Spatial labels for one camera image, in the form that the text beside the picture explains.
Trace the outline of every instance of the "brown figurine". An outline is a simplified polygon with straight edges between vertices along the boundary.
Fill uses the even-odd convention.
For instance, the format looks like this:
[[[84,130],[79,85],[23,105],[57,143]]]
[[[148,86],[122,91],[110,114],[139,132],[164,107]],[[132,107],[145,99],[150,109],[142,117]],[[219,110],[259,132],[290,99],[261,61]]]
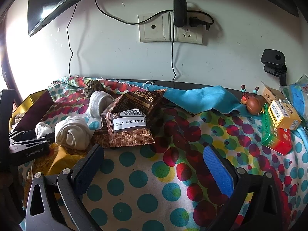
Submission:
[[[246,105],[247,110],[252,115],[256,116],[259,115],[262,112],[262,105],[260,100],[256,97],[256,94],[259,90],[259,87],[256,87],[253,91],[252,96],[249,96],[248,93],[246,93],[245,85],[242,85],[242,100],[241,103]]]

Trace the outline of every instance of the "clear plastic bag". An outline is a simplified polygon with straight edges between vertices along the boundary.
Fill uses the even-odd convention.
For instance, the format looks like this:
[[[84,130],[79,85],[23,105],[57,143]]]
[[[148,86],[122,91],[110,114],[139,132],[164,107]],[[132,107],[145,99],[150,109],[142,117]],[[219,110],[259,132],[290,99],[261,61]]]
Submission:
[[[308,121],[308,77],[303,75],[290,86],[280,86],[280,90],[298,114]]]

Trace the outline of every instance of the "barcode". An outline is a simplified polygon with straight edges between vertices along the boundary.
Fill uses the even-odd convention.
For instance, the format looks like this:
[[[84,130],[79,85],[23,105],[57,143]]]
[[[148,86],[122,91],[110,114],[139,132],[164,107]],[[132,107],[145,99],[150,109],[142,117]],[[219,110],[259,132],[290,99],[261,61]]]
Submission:
[[[292,125],[290,126],[290,129],[293,130],[297,124],[298,124],[298,120],[294,120]]]
[[[144,116],[145,114],[140,109],[126,110],[120,113],[120,116]]]
[[[274,103],[272,105],[272,110],[273,110],[274,114],[276,115],[277,119],[279,119],[280,118],[280,112],[278,111],[278,109],[276,108]]]

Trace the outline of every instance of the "wall socket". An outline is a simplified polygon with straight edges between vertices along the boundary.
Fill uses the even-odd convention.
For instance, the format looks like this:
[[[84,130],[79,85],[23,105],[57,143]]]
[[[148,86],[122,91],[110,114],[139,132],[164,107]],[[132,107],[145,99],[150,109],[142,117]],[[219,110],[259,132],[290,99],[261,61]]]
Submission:
[[[202,44],[204,27],[190,27],[189,17],[198,17],[200,14],[187,12],[187,24],[185,27],[173,27],[173,12],[171,12],[170,28],[171,28],[171,41],[174,30],[174,41],[189,42]]]
[[[144,21],[153,14],[138,15],[138,21]],[[139,24],[140,42],[170,41],[170,13],[164,13]]]

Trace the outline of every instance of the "cardboard box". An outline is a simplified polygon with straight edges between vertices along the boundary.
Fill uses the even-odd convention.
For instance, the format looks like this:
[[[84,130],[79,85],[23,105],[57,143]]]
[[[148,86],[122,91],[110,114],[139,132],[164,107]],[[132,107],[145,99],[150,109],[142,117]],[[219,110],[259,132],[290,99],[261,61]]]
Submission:
[[[270,104],[268,112],[277,128],[295,130],[301,123],[298,113],[291,104],[274,100]]]
[[[24,113],[20,122],[16,125],[14,131],[28,131],[35,129],[47,111],[52,107],[52,100],[48,90],[42,90],[34,94],[30,94],[14,111],[10,119],[9,129],[12,130],[12,124],[15,123],[15,116],[18,113]]]
[[[285,96],[279,90],[272,89],[266,86],[264,83],[263,85],[265,89],[263,90],[262,96],[264,97],[264,99],[267,101],[269,105],[272,103],[273,100],[276,100],[276,101],[281,100],[283,102],[286,102]]]
[[[264,106],[265,113],[262,116],[262,145],[286,155],[292,148],[291,131],[276,128],[269,116],[267,104]]]

